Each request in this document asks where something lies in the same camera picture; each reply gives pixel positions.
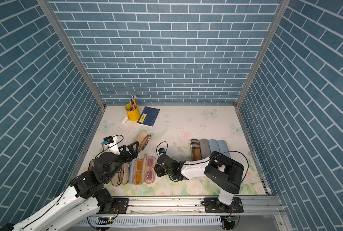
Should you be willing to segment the beige case purple glasses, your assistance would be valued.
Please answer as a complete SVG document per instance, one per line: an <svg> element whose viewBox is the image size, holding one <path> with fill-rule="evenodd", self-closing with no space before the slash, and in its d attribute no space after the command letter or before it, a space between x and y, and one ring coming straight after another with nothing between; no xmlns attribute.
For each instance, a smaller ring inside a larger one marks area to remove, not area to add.
<svg viewBox="0 0 343 231"><path fill-rule="evenodd" d="M156 172L154 170L154 167L156 166L156 158L153 156L145 157L144 160L144 177L143 181L146 184L151 184L155 181L156 178Z"/></svg>

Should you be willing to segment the plaid case red glasses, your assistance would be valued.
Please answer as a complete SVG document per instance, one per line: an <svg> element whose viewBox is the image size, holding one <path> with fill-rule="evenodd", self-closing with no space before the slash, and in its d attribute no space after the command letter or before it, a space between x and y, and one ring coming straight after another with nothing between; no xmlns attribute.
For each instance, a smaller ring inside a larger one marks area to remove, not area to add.
<svg viewBox="0 0 343 231"><path fill-rule="evenodd" d="M201 148L200 148L200 142L198 139L191 139L190 140L190 147L191 147L191 155L192 160L197 161L202 159L201 155Z"/></svg>

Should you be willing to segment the blue case yellow glasses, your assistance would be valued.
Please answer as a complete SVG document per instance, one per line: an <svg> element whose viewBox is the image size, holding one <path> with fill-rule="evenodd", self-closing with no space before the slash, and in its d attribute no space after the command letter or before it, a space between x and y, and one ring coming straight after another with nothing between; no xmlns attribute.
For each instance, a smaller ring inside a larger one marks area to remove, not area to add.
<svg viewBox="0 0 343 231"><path fill-rule="evenodd" d="M220 148L217 140L209 140L210 152L220 153Z"/></svg>

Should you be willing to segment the blue case white glasses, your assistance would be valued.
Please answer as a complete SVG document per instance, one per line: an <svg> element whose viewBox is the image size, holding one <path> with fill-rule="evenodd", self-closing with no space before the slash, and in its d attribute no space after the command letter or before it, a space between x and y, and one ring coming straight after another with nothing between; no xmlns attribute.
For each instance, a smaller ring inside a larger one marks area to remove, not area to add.
<svg viewBox="0 0 343 231"><path fill-rule="evenodd" d="M219 146L219 150L220 150L220 153L227 156L227 157L231 157L230 156L230 152L229 152L229 148L228 148L228 145L227 145L227 142L224 141L224 140L218 140L218 146Z"/></svg>

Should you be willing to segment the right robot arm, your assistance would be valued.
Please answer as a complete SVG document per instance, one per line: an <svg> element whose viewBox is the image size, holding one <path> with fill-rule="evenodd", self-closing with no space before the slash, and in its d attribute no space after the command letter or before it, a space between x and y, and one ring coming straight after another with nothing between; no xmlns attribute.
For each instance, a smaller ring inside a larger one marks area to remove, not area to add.
<svg viewBox="0 0 343 231"><path fill-rule="evenodd" d="M207 177L220 188L219 202L229 206L240 191L245 168L226 154L227 152L214 151L202 160L177 162L162 153L157 159L154 171L158 177L167 175L174 182Z"/></svg>

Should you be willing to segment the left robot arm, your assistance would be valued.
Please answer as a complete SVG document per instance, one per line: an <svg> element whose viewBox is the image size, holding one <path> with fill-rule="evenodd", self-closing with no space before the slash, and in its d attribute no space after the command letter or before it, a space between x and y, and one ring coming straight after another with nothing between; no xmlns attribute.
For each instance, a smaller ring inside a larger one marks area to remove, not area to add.
<svg viewBox="0 0 343 231"><path fill-rule="evenodd" d="M119 153L103 152L90 161L87 171L49 204L17 224L8 223L2 231L65 231L79 221L98 213L119 213L105 184L110 183L121 167L138 157L139 142L123 145Z"/></svg>

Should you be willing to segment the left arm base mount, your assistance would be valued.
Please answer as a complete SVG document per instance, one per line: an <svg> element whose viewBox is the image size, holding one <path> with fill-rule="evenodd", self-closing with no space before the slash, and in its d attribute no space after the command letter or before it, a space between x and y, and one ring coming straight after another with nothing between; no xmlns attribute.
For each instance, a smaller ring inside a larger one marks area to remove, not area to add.
<svg viewBox="0 0 343 231"><path fill-rule="evenodd" d="M129 198L113 198L113 199L104 199L99 203L99 211L96 214L126 214Z"/></svg>

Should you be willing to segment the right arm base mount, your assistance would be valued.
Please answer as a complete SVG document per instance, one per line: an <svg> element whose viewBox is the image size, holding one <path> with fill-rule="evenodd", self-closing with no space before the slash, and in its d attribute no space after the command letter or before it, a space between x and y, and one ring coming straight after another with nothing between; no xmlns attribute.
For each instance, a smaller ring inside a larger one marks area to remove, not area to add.
<svg viewBox="0 0 343 231"><path fill-rule="evenodd" d="M206 197L201 202L206 213L243 213L241 198L234 197L230 205L226 205L218 200L217 197Z"/></svg>

